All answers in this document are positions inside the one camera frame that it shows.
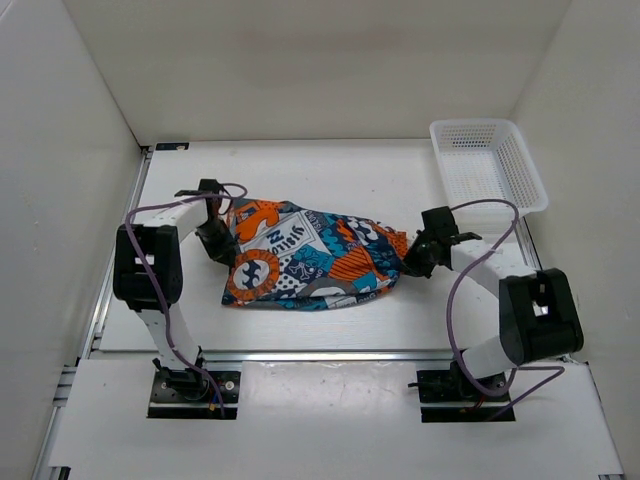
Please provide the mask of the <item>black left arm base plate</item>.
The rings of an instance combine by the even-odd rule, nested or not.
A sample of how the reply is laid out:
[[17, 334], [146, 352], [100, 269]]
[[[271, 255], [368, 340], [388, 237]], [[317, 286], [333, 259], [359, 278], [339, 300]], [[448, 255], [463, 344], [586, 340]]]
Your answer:
[[238, 414], [241, 372], [210, 371], [220, 390], [218, 396], [206, 378], [202, 385], [173, 380], [156, 371], [150, 391], [147, 417], [171, 420], [235, 420]]

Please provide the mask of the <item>colourful patterned shorts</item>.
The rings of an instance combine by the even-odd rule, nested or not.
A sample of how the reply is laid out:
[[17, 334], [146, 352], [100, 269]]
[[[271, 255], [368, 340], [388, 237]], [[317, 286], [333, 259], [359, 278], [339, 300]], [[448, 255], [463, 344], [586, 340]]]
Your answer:
[[409, 250], [404, 231], [290, 201], [238, 200], [227, 225], [236, 242], [227, 307], [322, 311], [368, 302], [394, 288]]

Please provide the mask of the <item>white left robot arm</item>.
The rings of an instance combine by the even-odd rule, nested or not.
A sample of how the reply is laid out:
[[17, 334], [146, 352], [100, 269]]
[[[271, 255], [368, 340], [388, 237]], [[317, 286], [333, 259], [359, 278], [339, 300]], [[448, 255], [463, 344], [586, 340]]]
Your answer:
[[180, 190], [169, 203], [131, 210], [116, 233], [113, 267], [115, 297], [138, 315], [155, 343], [156, 372], [187, 401], [214, 407], [223, 406], [219, 383], [206, 370], [179, 305], [181, 243], [195, 235], [212, 261], [234, 265], [236, 240], [222, 219], [223, 204], [237, 199], [232, 188], [241, 186], [203, 179], [198, 189]]

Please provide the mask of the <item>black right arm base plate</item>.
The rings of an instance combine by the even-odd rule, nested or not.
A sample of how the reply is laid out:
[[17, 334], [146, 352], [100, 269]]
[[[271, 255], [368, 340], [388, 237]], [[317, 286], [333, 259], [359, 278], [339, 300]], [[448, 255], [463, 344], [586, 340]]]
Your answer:
[[486, 396], [450, 370], [418, 370], [407, 384], [418, 393], [422, 423], [514, 422], [509, 393]]

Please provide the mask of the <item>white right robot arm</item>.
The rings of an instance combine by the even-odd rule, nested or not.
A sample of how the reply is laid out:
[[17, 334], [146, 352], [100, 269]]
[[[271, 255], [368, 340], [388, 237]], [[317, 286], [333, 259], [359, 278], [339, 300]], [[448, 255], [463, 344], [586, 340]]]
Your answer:
[[[482, 393], [498, 397], [514, 378], [490, 388], [486, 380], [516, 372], [532, 362], [580, 351], [584, 333], [566, 274], [536, 270], [513, 260], [474, 233], [442, 236], [422, 230], [404, 258], [407, 273], [430, 277], [437, 267], [458, 277], [447, 297], [445, 325], [454, 355], [449, 387], [460, 399]], [[453, 325], [455, 296], [466, 278], [491, 293], [499, 303], [498, 334], [471, 348], [459, 348]]]

